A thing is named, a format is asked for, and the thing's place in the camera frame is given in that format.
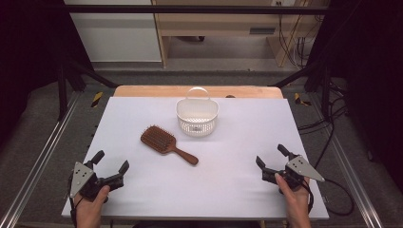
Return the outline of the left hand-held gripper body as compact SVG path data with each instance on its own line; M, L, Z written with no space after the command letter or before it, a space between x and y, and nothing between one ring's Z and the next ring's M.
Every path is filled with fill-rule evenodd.
M74 199L80 195L87 200L94 201L105 185L104 178L98 178L90 167L77 161L72 171L69 197Z

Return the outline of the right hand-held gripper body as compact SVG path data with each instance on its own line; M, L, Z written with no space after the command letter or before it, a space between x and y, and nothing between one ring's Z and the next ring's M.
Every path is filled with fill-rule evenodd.
M325 181L325 179L316 171L316 169L308 163L302 156L296 156L289 160L283 170L273 170L267 168L265 163L261 163L262 179L264 181L276 184L275 175L279 174L287 182L288 186L296 191L302 186L305 178L316 181Z

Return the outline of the brown wooden hairbrush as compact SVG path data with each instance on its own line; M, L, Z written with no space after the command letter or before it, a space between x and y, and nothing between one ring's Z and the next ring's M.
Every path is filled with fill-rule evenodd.
M176 145L176 138L159 126L149 126L142 134L141 142L160 154L166 155L174 152L191 165L197 165L199 163L197 157L179 149Z

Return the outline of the white plastic basket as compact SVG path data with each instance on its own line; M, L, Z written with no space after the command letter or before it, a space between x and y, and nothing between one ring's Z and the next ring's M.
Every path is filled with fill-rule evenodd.
M190 137L210 135L216 128L219 110L219 104L201 86L190 88L186 96L176 103L180 129Z

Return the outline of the person's left hand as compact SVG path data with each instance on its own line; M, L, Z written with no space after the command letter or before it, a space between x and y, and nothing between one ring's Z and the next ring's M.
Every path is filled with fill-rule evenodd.
M101 223L101 213L104 202L108 197L110 187L104 186L94 201L84 199L80 194L74 198L77 223Z

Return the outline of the person's right hand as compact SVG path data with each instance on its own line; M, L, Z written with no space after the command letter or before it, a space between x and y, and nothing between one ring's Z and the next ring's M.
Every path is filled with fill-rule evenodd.
M300 187L297 191L293 191L279 174L275 175L277 185L282 191L286 202L286 216L290 223L311 223L308 211L309 202L309 180L305 179L305 187Z

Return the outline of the white table cover sheet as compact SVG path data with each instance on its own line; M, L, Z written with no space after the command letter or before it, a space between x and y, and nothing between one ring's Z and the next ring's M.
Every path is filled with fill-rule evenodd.
M282 219L284 198L261 178L259 156L267 167L287 163L284 145L305 152L285 99L219 98L215 130L206 137L185 135L174 98L112 97L87 154L105 152L96 165L100 177L115 174L125 161L124 186L110 193L105 217L113 219ZM191 165L174 152L160 154L141 142L151 125L176 138L179 149L197 157Z

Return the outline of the yellow black tape marker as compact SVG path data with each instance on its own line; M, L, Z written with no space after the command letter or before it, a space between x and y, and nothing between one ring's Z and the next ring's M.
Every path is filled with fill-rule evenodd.
M100 102L101 98L103 96L103 92L97 92L93 98L93 101L91 103L91 107L96 107L98 103Z
M305 106L312 105L311 102L302 101L298 93L295 93L295 104L296 105L305 105Z

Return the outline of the black metal stand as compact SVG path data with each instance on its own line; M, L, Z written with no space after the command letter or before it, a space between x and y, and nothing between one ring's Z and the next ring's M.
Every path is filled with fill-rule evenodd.
M68 81L74 91L83 91L86 88L86 83L81 75L89 76L91 79L101 83L110 88L117 88L119 85L109 81L107 78L96 73L89 67L78 64L75 61L67 61L60 64L57 69L57 83L59 94L59 117L61 121L67 115L67 83Z
M321 91L320 96L320 113L326 121L330 120L330 82L331 75L327 65L321 61L313 61L305 68L293 73L291 76L274 83L274 87L283 88L293 81L307 77L304 89L306 92Z

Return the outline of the white cabinet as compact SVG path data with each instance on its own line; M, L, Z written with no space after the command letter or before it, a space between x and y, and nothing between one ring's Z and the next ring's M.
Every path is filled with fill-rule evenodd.
M152 13L71 13L91 62L160 62Z

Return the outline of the black curtain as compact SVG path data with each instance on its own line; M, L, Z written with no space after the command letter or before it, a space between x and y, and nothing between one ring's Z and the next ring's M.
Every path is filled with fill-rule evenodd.
M51 54L61 52L92 68L83 42L63 6L64 0L0 0L0 145L11 135L25 111L31 91L57 81L61 65Z
M330 0L310 60L347 81L347 102L403 193L403 0Z

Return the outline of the light wooden desk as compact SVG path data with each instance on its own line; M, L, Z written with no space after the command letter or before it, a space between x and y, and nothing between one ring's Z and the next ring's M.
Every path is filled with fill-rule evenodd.
M327 7L331 0L150 0L154 6L243 6ZM298 37L311 40L321 26L321 15L157 13L160 50L168 53L166 41L174 36L264 37L277 65L284 67L295 51Z

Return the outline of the aluminium floor rail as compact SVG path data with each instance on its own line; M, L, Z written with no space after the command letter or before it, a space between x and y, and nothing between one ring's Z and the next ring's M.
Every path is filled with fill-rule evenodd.
M352 164L347 158L336 133L326 128L325 132L329 136L330 145L334 149L334 155L341 173L349 186L355 204L360 211L368 228L384 228L384 225L374 209L374 206Z
M42 176L48 160L51 157L57 143L61 139L64 130L70 120L70 117L81 97L81 92L73 92L67 103L66 114L53 127L41 153L39 154L35 164L30 169L30 172L20 188L18 194L10 205L5 215L0 219L0 228L14 228L20 218L24 208L26 207L29 198Z

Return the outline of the black horizontal frame bar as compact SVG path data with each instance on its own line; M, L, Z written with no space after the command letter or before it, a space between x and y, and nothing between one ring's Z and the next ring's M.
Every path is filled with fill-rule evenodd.
M328 7L243 7L243 6L179 6L179 5L65 5L74 13L198 13L198 14L290 14L327 15L342 12Z

